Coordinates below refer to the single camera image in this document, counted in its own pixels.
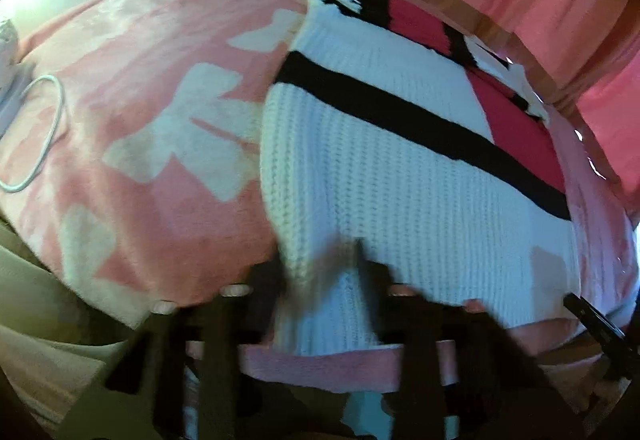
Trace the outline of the pale bed sheet layers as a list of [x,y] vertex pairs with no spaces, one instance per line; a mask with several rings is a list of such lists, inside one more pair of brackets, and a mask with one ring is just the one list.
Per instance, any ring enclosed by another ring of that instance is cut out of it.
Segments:
[[65,415],[130,328],[92,308],[1,223],[1,378],[44,431]]

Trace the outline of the white red black knit sweater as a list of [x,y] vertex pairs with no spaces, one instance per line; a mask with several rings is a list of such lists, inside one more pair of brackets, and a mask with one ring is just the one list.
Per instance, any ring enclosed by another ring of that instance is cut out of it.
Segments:
[[375,344],[355,250],[506,327],[561,319],[580,289],[563,171],[485,52],[404,0],[307,0],[262,115],[262,198],[290,293],[277,347]]

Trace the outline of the pink patterned bed blanket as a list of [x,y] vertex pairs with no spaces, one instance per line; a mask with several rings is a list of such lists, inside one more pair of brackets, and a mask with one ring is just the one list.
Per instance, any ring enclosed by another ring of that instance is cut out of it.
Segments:
[[[1,212],[39,261],[88,304],[128,326],[151,304],[200,304],[280,248],[260,184],[267,94],[307,0],[93,0],[28,38],[20,56],[51,74],[1,141],[1,174],[34,181]],[[580,289],[602,312],[637,291],[632,226],[570,124],[515,63],[483,66],[547,127],[565,181]],[[508,327],[530,353],[578,332],[561,319]],[[334,392],[390,391],[399,352],[280,350],[274,330],[245,353],[256,377]]]

